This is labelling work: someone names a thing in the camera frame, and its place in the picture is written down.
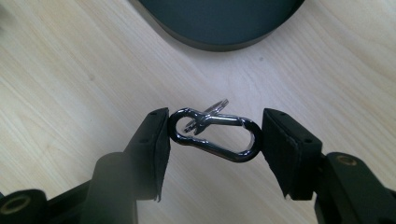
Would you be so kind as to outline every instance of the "light wood surface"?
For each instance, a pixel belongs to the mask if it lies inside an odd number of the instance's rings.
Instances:
[[[324,153],[363,159],[396,189],[396,1],[306,0],[262,42],[233,52],[187,47],[136,0],[0,1],[0,191],[49,198],[123,151],[150,111],[255,120],[270,107],[300,121]],[[214,127],[234,149],[248,136]],[[172,143],[160,203],[140,223],[316,223],[312,202],[282,198],[262,155],[235,164]]]

